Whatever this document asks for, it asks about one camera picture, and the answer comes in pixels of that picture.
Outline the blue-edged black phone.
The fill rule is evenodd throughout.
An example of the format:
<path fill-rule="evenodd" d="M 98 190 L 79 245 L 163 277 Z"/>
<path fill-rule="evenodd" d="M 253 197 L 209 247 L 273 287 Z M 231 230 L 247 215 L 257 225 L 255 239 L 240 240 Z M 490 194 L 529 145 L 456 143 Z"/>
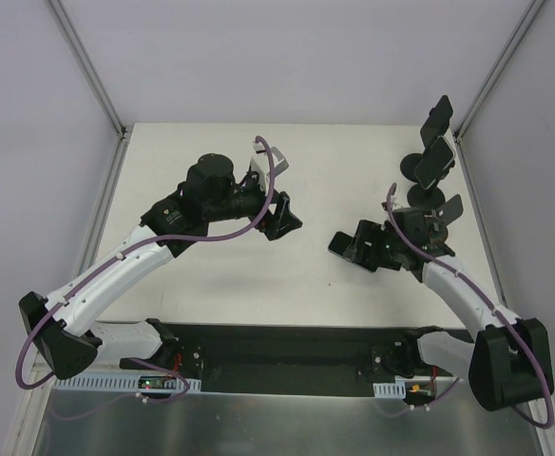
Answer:
<path fill-rule="evenodd" d="M 348 253 L 354 238 L 350 235 L 337 231 L 329 243 L 328 250 L 330 253 L 349 260 L 351 255 Z"/>

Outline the black clamp phone stand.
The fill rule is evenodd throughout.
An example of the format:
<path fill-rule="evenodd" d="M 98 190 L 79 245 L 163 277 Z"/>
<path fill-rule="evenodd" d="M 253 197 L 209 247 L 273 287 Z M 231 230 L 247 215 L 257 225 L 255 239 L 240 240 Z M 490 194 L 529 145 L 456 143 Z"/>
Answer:
<path fill-rule="evenodd" d="M 407 193 L 407 202 L 410 207 L 421 208 L 423 210 L 436 210 L 446 202 L 444 192 L 438 187 L 438 183 L 443 180 L 448 170 L 442 172 L 429 189 L 425 189 L 419 183 L 419 179 L 414 173 L 411 174 L 414 186 Z"/>
<path fill-rule="evenodd" d="M 420 128 L 420 137 L 423 144 L 421 153 L 410 153 L 400 162 L 400 172 L 408 180 L 417 182 L 414 168 L 429 151 L 435 141 L 443 136 L 450 128 L 450 119 L 453 108 L 448 95 L 442 95 L 437 104 L 429 111 L 428 118 Z"/>

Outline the white-edged black phone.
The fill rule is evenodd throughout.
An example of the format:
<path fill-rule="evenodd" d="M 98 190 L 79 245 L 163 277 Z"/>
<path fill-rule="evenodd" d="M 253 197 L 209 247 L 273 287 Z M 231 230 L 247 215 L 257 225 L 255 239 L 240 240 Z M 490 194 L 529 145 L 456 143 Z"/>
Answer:
<path fill-rule="evenodd" d="M 438 137 L 422 154 L 413 173 L 425 189 L 429 189 L 438 180 L 443 171 L 452 167 L 454 151 L 444 136 Z"/>

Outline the grey stand with wooden base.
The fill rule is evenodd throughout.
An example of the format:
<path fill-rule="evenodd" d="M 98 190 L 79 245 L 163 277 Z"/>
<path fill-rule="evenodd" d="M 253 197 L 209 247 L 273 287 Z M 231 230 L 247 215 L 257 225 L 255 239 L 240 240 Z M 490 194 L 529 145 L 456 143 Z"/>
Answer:
<path fill-rule="evenodd" d="M 432 245 L 445 243 L 449 236 L 449 225 L 461 218 L 463 213 L 463 202 L 459 194 L 454 195 L 438 209 L 430 210 L 425 215 L 430 243 Z"/>

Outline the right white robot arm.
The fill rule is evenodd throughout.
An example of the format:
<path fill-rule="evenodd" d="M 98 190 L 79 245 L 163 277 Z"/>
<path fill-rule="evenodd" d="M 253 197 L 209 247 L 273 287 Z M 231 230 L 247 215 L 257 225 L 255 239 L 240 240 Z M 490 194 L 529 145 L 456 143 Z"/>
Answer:
<path fill-rule="evenodd" d="M 395 356 L 395 374 L 411 378 L 439 367 L 465 379 L 488 411 L 549 400 L 554 384 L 545 326 L 493 303 L 467 276 L 446 243 L 451 221 L 443 211 L 397 209 L 382 224 L 362 219 L 352 236 L 336 233 L 329 250 L 369 272 L 410 272 L 467 330 L 468 342 L 437 327 L 410 332 Z"/>

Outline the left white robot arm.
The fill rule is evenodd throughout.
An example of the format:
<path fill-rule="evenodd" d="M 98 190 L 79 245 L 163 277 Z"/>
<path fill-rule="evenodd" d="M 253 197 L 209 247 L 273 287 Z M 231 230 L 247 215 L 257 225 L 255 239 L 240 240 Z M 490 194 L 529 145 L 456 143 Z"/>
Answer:
<path fill-rule="evenodd" d="M 245 228 L 269 240 L 301 228 L 288 194 L 275 188 L 288 162 L 275 147 L 266 155 L 263 159 L 254 153 L 242 180 L 236 180 L 229 158 L 201 156 L 176 191 L 154 203 L 111 253 L 62 288 L 21 298 L 27 343 L 36 347 L 56 378 L 69 379 L 95 362 L 122 369 L 177 367 L 177 340 L 158 319 L 115 324 L 98 318 L 154 270 L 192 245 L 212 241 L 208 229 L 213 222 L 249 219 Z"/>

